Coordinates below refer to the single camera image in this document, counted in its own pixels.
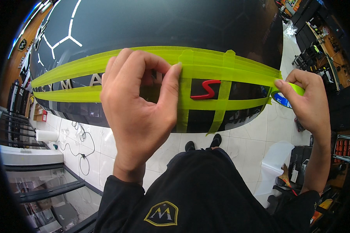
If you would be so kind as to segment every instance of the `black shirt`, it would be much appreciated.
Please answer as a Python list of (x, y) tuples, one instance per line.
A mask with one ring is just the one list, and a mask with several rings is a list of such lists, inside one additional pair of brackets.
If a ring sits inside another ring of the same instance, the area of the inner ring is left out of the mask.
[(319, 198), (308, 191), (272, 216), (220, 152), (183, 152), (145, 195), (109, 176), (94, 232), (308, 232)]

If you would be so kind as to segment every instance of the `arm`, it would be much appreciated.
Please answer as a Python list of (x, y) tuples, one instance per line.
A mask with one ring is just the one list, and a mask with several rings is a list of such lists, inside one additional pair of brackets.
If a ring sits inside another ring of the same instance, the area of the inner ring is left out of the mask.
[[(157, 104), (139, 96), (153, 85), (151, 69), (165, 73)], [(144, 196), (145, 162), (167, 140), (177, 120), (181, 65), (143, 51), (123, 49), (102, 76), (101, 103), (117, 146), (113, 176), (105, 183), (94, 232), (116, 232)]]
[[(151, 69), (165, 73), (157, 104), (139, 96), (153, 85)], [(167, 140), (177, 121), (181, 64), (143, 51), (122, 49), (102, 76), (101, 103), (117, 146), (113, 175), (142, 185), (145, 162)]]
[[(298, 95), (287, 82), (304, 88), (304, 95)], [(331, 127), (323, 81), (317, 74), (295, 69), (290, 72), (286, 82), (275, 80), (275, 85), (289, 100), (300, 123), (314, 137), (301, 193), (315, 190), (321, 195), (331, 163)]]

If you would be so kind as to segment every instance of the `cardboard box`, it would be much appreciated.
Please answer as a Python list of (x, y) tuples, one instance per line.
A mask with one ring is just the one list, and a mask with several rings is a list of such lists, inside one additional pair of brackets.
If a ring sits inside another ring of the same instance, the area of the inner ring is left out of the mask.
[(39, 104), (35, 105), (35, 111), (34, 111), (34, 121), (37, 122), (46, 122), (47, 121), (47, 111), (44, 110)]

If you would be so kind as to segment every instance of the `red s emblem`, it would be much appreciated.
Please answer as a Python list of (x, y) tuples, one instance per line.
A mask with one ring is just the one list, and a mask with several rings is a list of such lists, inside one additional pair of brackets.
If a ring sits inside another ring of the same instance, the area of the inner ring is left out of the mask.
[(208, 94), (201, 95), (201, 96), (191, 96), (191, 98), (194, 100), (206, 100), (206, 99), (213, 98), (215, 96), (215, 92), (209, 86), (209, 84), (212, 84), (212, 83), (221, 83), (221, 82), (220, 82), (220, 80), (206, 80), (206, 81), (202, 82), (202, 86), (208, 92)]

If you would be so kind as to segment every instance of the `white tile floor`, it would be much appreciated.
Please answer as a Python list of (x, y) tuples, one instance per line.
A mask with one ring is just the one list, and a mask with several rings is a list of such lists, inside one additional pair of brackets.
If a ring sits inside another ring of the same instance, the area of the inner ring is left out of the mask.
[[(300, 50), (294, 42), (284, 40), (283, 58), (280, 70), (283, 78), (295, 68), (291, 62), (294, 55), (299, 55)], [(232, 158), (236, 168), (246, 182), (249, 190), (254, 193), (262, 177), (261, 161), (268, 151), (268, 148), (279, 141), (288, 141), (295, 145), (308, 145), (310, 142), (310, 132), (298, 133), (295, 123), (295, 115), (291, 109), (278, 105), (272, 101), (272, 105), (266, 105), (263, 112), (250, 123), (239, 128), (220, 132), (222, 135), (223, 148)], [(48, 114), (47, 122), (31, 121), (35, 128), (60, 132), (59, 140), (61, 149), (65, 148), (65, 164), (80, 177), (93, 186), (104, 189), (106, 178), (112, 174), (117, 149), (111, 129), (97, 126), (84, 125), (85, 131), (90, 132), (95, 144), (95, 152), (89, 157), (88, 163), (82, 159), (79, 167), (79, 156), (73, 154), (88, 154), (93, 151), (93, 142), (89, 135), (84, 142), (81, 142), (77, 135), (77, 130), (71, 126), (71, 121), (61, 119), (52, 114)], [(165, 170), (170, 159), (179, 152), (184, 151), (184, 146), (188, 141), (194, 141), (196, 148), (209, 147), (213, 135), (206, 136), (205, 133), (172, 133), (168, 140), (154, 153), (147, 161), (146, 173), (143, 187), (147, 190)], [(257, 200), (266, 207), (268, 205), (266, 195), (256, 196)]]

